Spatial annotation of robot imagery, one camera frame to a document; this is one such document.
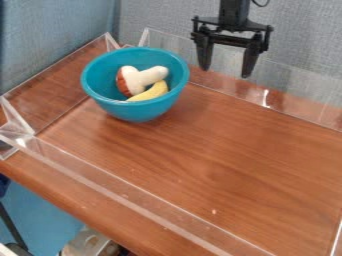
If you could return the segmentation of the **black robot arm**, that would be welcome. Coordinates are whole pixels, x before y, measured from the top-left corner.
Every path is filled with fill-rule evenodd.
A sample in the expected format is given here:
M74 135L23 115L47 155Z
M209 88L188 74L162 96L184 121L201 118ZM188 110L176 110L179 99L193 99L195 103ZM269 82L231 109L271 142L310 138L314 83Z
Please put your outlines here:
M193 18L191 40L197 45L198 63L207 71L211 66L214 45L245 48L241 77L253 74L259 55L269 50L271 25L249 19L250 3L263 8L270 1L259 4L257 0L221 0L217 17Z

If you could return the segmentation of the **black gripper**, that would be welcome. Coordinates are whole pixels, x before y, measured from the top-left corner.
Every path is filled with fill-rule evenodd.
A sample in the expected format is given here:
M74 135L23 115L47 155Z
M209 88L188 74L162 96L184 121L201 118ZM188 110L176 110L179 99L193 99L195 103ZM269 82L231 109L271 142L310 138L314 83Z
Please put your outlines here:
M269 50L270 36L274 28L247 19L242 25L227 25L215 17L193 18L191 40L197 45L198 62L207 71L211 66L215 44L246 48L243 53L242 77L249 78L259 58Z

